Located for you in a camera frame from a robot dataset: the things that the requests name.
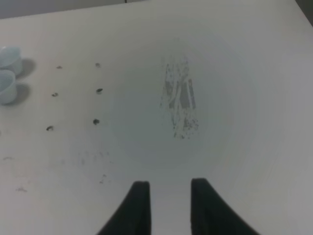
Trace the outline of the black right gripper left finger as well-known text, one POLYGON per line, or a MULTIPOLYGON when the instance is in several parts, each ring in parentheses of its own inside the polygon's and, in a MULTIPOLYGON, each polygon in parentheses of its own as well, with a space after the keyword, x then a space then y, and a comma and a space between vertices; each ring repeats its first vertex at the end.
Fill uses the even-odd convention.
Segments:
POLYGON ((150 235, 151 232, 150 184, 147 181, 136 181, 119 208, 98 234, 150 235))

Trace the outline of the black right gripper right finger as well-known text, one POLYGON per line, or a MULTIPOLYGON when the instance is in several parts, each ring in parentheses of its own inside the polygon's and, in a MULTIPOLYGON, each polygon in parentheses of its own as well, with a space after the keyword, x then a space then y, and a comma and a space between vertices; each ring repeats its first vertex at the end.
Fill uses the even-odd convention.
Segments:
POLYGON ((256 235, 205 178, 191 181, 191 234, 256 235))

